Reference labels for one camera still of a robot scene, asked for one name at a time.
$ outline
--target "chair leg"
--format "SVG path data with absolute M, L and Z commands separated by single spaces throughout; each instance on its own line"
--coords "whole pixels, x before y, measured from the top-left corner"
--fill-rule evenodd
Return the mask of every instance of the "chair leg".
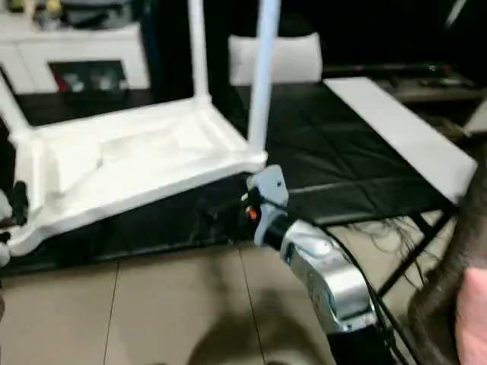
M 414 248 L 413 251 L 408 254 L 408 256 L 401 262 L 401 265 L 394 270 L 394 272 L 388 277 L 384 285 L 379 289 L 378 294 L 381 297 L 384 297 L 389 290 L 393 287 L 393 285 L 403 276 L 409 266 L 418 258 L 419 255 L 428 247 L 431 241 L 436 237 L 436 235 L 440 232 L 440 230 L 445 226 L 446 223 L 451 219 L 453 216 L 452 210 L 446 210 L 443 212 L 441 217 L 438 221 L 431 227 L 430 230 L 424 233 L 422 240 L 419 244 Z

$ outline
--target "black surface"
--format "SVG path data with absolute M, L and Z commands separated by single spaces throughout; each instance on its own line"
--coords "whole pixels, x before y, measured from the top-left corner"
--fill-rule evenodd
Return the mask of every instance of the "black surface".
M 244 135 L 249 94 L 248 88 L 241 88 L 213 99 Z M 31 124 L 43 125 L 153 102 L 150 93 L 142 91 L 118 99 L 113 95 L 80 98 L 30 96 L 22 97 L 21 105 Z M 11 148 L 5 139 L 2 146 L 5 151 Z M 266 148 L 269 163 L 280 164 L 284 170 L 290 206 L 323 225 L 450 206 L 323 85 L 274 88 Z M 11 159 L 3 164 L 13 166 Z M 229 233 L 239 234 L 239 227 L 242 229 L 237 224 L 237 208 L 222 212 L 213 221 L 205 217 L 208 208 L 231 205 L 241 197 L 244 180 L 244 175 L 233 176 L 53 237 L 30 255 L 13 259 L 0 275 L 226 243 Z M 248 232 L 241 236 L 245 237 L 250 237 Z
M 239 89 L 239 95 L 248 109 L 250 89 Z M 240 120 L 237 127 L 246 135 L 246 119 Z M 274 86 L 266 150 L 268 164 L 284 171 L 290 206 L 323 225 L 450 206 L 322 84 Z

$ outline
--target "wire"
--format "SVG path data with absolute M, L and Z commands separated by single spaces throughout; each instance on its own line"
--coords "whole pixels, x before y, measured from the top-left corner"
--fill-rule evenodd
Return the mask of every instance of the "wire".
M 414 248 L 414 239 L 411 237 L 409 231 L 405 227 L 402 227 L 402 225 L 417 231 L 419 231 L 419 229 L 413 226 L 412 224 L 408 223 L 407 221 L 405 221 L 403 218 L 394 218 L 394 219 L 387 219 L 385 221 L 382 221 L 380 222 L 379 228 L 378 229 L 376 228 L 375 230 L 368 229 L 368 226 L 371 225 L 372 224 L 369 223 L 350 224 L 349 229 L 353 230 L 354 232 L 364 234 L 372 241 L 372 243 L 374 244 L 377 250 L 386 253 L 388 255 L 399 253 L 401 258 L 404 259 Z M 397 245 L 393 249 L 383 248 L 379 244 L 378 240 L 389 237 L 392 233 L 394 233 L 399 239 Z M 424 251 L 423 253 L 432 257 L 437 262 L 441 260 L 438 256 L 436 256 L 435 254 L 429 251 Z M 423 274 L 423 269 L 419 264 L 418 260 L 414 261 L 414 266 L 418 272 L 418 276 L 419 279 L 421 280 L 422 285 L 425 285 L 426 279 Z M 407 273 L 405 273 L 403 276 L 405 280 L 416 290 L 419 290 L 421 288 L 418 284 L 414 283 L 414 281 L 408 276 Z
M 285 212 L 286 214 L 293 217 L 294 219 L 304 221 L 304 222 L 306 222 L 306 223 L 308 223 L 314 227 L 317 227 L 321 230 L 324 230 L 322 227 L 320 227 L 319 224 L 316 224 L 314 222 L 313 218 L 305 217 L 303 214 L 296 213 L 292 209 L 285 207 L 283 205 L 280 205 L 279 203 L 273 202 L 272 200 L 269 200 L 263 196 L 260 196 L 260 198 L 262 199 L 263 202 L 273 206 L 274 208 L 277 208 L 277 209 Z M 392 326 L 396 330 L 397 334 L 399 335 L 399 337 L 403 341 L 404 345 L 408 349 L 408 351 L 411 354 L 414 361 L 417 364 L 422 364 L 419 361 L 418 357 L 416 356 L 414 349 L 412 348 L 412 345 L 409 343 L 409 340 L 407 339 L 406 335 L 404 334 L 403 330 L 401 329 L 399 323 L 393 317 L 392 313 L 388 310 L 388 308 L 387 308 L 386 304 L 384 303 L 384 301 L 382 300 L 382 298 L 377 294 L 377 291 L 374 289 L 374 287 L 372 287 L 371 282 L 368 280 L 368 277 L 365 274 L 364 269 L 360 266 L 357 259 L 352 255 L 352 253 L 350 252 L 348 247 L 345 246 L 345 244 L 342 241 L 340 241 L 335 235 L 330 233 L 328 230 L 324 230 L 324 231 L 326 232 L 326 234 L 328 234 L 330 237 L 332 237 L 336 241 L 336 243 L 340 246 L 340 249 L 348 256 L 350 262 L 361 272 L 361 274 L 365 280 L 365 283 L 368 287 L 369 294 L 371 295 L 372 303 L 374 304 L 374 307 L 376 308 L 377 321 L 379 322 L 380 329 L 383 331 L 388 345 L 393 350 L 393 352 L 396 355 L 396 357 L 398 358 L 398 360 L 401 361 L 403 364 L 407 365 L 407 361 L 404 358 L 404 355 L 400 352 L 399 348 L 397 347 L 397 343 L 395 342 L 395 339 L 393 339 L 393 341 L 391 341 L 391 338 L 388 335 L 389 328 L 386 324 L 383 313 L 381 312 L 380 309 L 382 309 L 382 311 L 388 317 L 390 323 L 392 324 Z

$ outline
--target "beige floor tile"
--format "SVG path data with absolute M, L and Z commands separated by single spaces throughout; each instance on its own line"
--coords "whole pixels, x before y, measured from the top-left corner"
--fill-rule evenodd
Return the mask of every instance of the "beige floor tile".
M 372 239 L 362 233 L 349 231 L 346 234 L 347 241 L 352 248 L 352 253 L 358 260 L 370 282 L 379 287 L 388 278 L 390 273 L 398 266 L 400 259 L 394 254 L 389 254 L 380 251 L 374 246 Z M 392 250 L 396 242 L 377 241 L 378 245 L 382 245 L 384 250 Z
M 237 249 L 120 264 L 109 365 L 262 365 Z
M 305 287 L 269 248 L 241 250 L 267 364 L 334 364 Z
M 103 365 L 116 263 L 3 280 L 2 365 Z

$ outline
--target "black cable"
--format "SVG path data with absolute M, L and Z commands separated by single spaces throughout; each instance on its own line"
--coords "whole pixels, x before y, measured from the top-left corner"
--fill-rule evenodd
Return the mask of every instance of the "black cable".
M 383 317 L 383 313 L 380 311 L 380 309 L 382 309 L 382 311 L 388 317 L 390 323 L 392 324 L 394 329 L 397 331 L 399 337 L 403 341 L 403 343 L 406 346 L 406 348 L 408 349 L 409 353 L 412 355 L 412 358 L 414 359 L 414 361 L 418 365 L 421 365 L 422 363 L 419 361 L 418 357 L 415 355 L 414 349 L 412 348 L 412 345 L 409 343 L 409 340 L 406 338 L 406 335 L 404 334 L 403 330 L 401 329 L 399 323 L 393 317 L 392 313 L 388 310 L 388 308 L 387 308 L 386 304 L 384 303 L 384 301 L 382 300 L 382 298 L 377 294 L 377 291 L 374 289 L 374 287 L 372 287 L 371 282 L 368 280 L 368 277 L 364 272 L 364 269 L 360 266 L 357 259 L 352 255 L 352 253 L 345 246 L 345 244 L 342 241 L 340 241 L 335 235 L 330 233 L 328 230 L 323 229 L 322 227 L 320 227 L 319 224 L 314 223 L 314 220 L 312 218 L 305 217 L 301 213 L 296 213 L 292 209 L 285 207 L 283 205 L 280 205 L 279 203 L 273 202 L 273 201 L 271 201 L 271 200 L 269 200 L 263 196 L 260 196 L 260 198 L 262 199 L 263 202 L 273 206 L 274 208 L 277 208 L 277 209 L 285 212 L 286 214 L 292 216 L 294 219 L 304 221 L 304 222 L 306 222 L 306 223 L 308 223 L 314 227 L 317 227 L 321 230 L 324 230 L 326 232 L 326 234 L 328 234 L 330 237 L 332 237 L 336 241 L 336 243 L 340 246 L 342 251 L 348 256 L 350 262 L 361 272 L 362 276 L 364 277 L 365 283 L 366 283 L 368 290 L 369 290 L 369 294 L 371 295 L 372 302 L 376 308 L 377 320 L 379 322 L 380 329 L 384 332 L 384 337 L 386 338 L 386 341 L 387 341 L 388 345 L 390 346 L 390 348 L 392 348 L 392 350 L 394 351 L 394 354 L 398 357 L 398 360 L 401 361 L 403 364 L 407 365 L 407 361 L 404 358 L 404 355 L 400 352 L 399 348 L 397 347 L 397 343 L 395 342 L 395 339 L 393 338 L 393 341 L 391 341 L 391 338 L 390 338 L 391 335 L 388 334 L 389 329 L 388 329 L 386 321 Z

